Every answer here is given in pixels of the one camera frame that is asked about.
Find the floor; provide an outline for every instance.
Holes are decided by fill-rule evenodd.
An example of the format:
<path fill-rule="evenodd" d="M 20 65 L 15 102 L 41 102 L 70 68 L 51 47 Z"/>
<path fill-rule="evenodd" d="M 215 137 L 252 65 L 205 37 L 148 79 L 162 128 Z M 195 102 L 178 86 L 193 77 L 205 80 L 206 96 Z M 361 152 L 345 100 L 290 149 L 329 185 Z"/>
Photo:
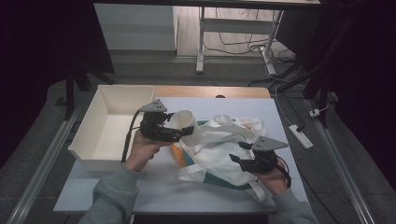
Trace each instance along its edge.
<path fill-rule="evenodd" d="M 111 76 L 123 84 L 163 84 L 163 85 L 216 85 L 247 86 L 252 80 L 265 80 L 265 69 L 260 57 L 230 57 L 222 54 L 205 59 L 205 71 L 195 74 L 194 48 L 191 52 L 181 53 L 180 45 L 177 56 L 168 53 L 123 53 L 112 51 L 111 57 L 116 75 Z M 276 64 L 276 71 L 285 71 L 289 63 Z M 95 86 L 106 84 L 101 79 L 89 75 L 92 89 L 89 92 L 76 90 L 77 94 L 95 92 Z M 274 79 L 254 83 L 253 86 L 270 88 Z M 318 133 L 315 122 L 309 117 L 309 106 L 302 97 L 302 86 L 295 86 L 284 94 L 272 94 L 279 103 L 279 114 L 288 137 L 294 159 L 305 179 L 304 187 L 309 203 L 320 223 L 362 223 L 349 194 L 343 186 L 339 174 L 334 168 L 323 139 Z M 35 124 L 25 135 L 14 155 L 0 170 L 0 223 L 6 223 L 8 217 L 23 194 L 35 168 L 46 153 L 53 137 L 63 123 L 65 115 L 65 83 L 54 84 L 48 91 L 48 101 L 43 107 Z M 331 100 L 327 112 L 328 131 L 336 143 L 343 160 L 359 187 L 364 201 L 373 214 L 376 223 L 396 223 L 396 193 L 381 174 L 373 160 L 360 142 L 354 137 L 334 111 L 336 101 Z M 291 123 L 304 124 L 305 135 L 313 142 L 314 148 L 305 150 L 287 131 Z M 47 181 L 40 190 L 25 223 L 78 223 L 81 214 L 54 213 L 52 208 L 57 202 L 75 158 L 67 150 L 76 130 L 66 138 L 63 148 L 54 163 Z M 269 223 L 276 223 L 274 216 L 269 216 Z"/>

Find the crumpled white fabric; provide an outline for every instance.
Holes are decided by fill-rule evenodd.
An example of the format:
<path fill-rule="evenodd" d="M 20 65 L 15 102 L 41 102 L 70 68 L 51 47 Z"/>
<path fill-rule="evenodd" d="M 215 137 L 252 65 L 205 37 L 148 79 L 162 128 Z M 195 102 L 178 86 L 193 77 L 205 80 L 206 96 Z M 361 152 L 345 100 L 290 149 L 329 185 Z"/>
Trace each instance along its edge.
<path fill-rule="evenodd" d="M 245 160 L 252 159 L 251 152 L 242 149 L 238 142 L 254 143 L 260 135 L 265 135 L 261 120 L 243 118 L 219 124 L 212 119 L 199 128 L 203 134 L 199 145 L 187 147 L 181 144 L 195 165 L 181 168 L 179 179 L 202 182 L 205 172 L 208 172 L 235 186 L 256 182 L 257 177 L 243 172 L 238 163 L 231 161 L 229 154 Z"/>

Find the cardboard box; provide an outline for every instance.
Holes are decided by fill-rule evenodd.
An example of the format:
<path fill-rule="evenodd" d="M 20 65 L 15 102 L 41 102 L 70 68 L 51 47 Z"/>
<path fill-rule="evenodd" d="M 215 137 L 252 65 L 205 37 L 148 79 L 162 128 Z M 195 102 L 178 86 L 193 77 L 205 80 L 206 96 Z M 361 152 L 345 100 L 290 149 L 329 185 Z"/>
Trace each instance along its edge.
<path fill-rule="evenodd" d="M 68 149 L 89 171 L 117 171 L 134 113 L 154 99 L 150 86 L 99 85 Z"/>

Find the gray sweater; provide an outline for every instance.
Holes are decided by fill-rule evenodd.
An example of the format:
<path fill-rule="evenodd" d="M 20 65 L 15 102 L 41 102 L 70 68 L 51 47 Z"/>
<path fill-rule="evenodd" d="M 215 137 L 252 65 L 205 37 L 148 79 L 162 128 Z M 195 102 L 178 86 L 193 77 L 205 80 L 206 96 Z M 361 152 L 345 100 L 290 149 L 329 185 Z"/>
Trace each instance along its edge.
<path fill-rule="evenodd" d="M 79 224 L 129 223 L 140 173 L 124 165 L 112 176 L 104 176 L 93 189 L 93 204 Z M 278 223 L 318 223 L 307 202 L 299 202 L 290 189 L 273 197 Z"/>

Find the table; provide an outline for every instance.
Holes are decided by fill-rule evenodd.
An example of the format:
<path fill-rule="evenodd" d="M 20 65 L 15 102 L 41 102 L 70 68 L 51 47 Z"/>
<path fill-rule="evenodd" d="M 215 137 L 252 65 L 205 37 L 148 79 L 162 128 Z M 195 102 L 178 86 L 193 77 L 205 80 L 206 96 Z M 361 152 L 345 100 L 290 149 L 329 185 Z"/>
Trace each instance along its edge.
<path fill-rule="evenodd" d="M 275 102 L 269 99 L 266 89 L 193 86 L 154 88 L 157 98 L 162 100 L 169 112 L 189 109 L 197 119 L 211 119 L 217 114 L 227 114 L 232 118 L 260 118 L 268 137 L 287 142 Z M 226 98 L 215 98 L 219 94 Z M 289 165 L 291 189 L 296 197 L 308 201 L 290 148 L 278 149 L 276 154 Z M 169 147 L 163 148 L 149 161 L 137 183 L 140 192 L 134 206 L 135 214 L 267 214 L 276 211 L 271 197 L 257 203 L 245 191 L 179 181 L 177 170 Z M 54 211 L 74 213 L 88 210 L 92 205 L 92 190 L 102 175 L 111 173 L 89 172 L 76 161 Z"/>

